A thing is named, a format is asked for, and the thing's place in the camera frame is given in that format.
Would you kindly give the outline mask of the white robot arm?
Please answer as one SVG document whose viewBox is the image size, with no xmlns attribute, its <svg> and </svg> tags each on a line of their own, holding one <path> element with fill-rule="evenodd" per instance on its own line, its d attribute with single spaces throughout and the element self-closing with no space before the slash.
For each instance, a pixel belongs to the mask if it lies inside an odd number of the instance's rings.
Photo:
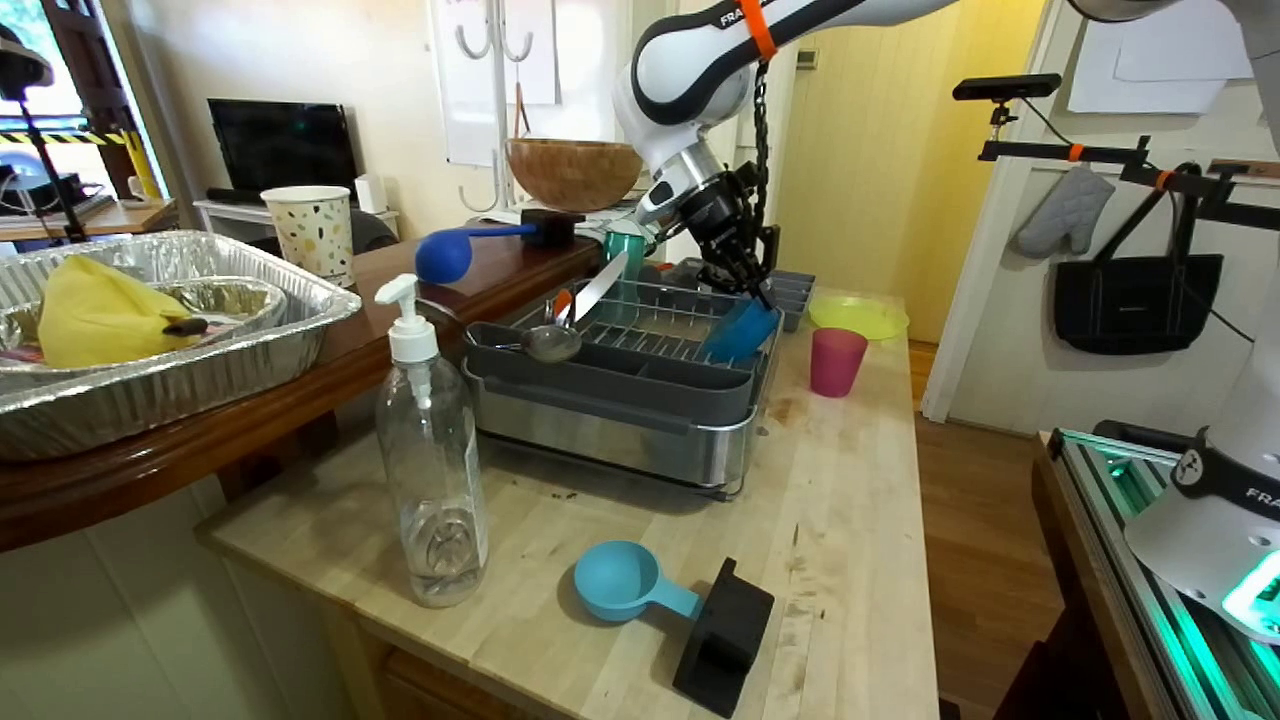
<svg viewBox="0 0 1280 720">
<path fill-rule="evenodd" d="M 766 139 L 756 162 L 719 169 L 702 128 L 728 120 L 766 61 L 788 38 L 840 24 L 908 24 L 951 0 L 714 0 L 689 16 L 652 20 L 616 92 L 625 139 L 644 156 L 652 179 L 639 197 L 639 219 L 667 230 L 690 230 L 702 280 L 719 291 L 761 294 L 776 267 L 776 227 L 763 227 Z M 1085 20 L 1135 24 L 1181 0 L 1069 0 Z M 1280 92 L 1280 0 L 1219 0 L 1245 30 L 1245 51 L 1260 83 L 1268 128 L 1275 135 Z M 974 77 L 951 89 L 951 100 L 1027 100 L 1058 83 L 1036 77 Z"/>
</svg>

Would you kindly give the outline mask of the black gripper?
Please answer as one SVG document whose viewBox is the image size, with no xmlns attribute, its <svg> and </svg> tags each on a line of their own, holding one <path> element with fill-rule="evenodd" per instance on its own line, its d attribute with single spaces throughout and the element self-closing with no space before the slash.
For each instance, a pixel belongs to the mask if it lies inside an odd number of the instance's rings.
<svg viewBox="0 0 1280 720">
<path fill-rule="evenodd" d="M 750 171 L 724 171 L 679 209 L 702 280 L 719 291 L 756 294 L 776 265 L 776 227 L 761 214 L 756 193 Z"/>
</svg>

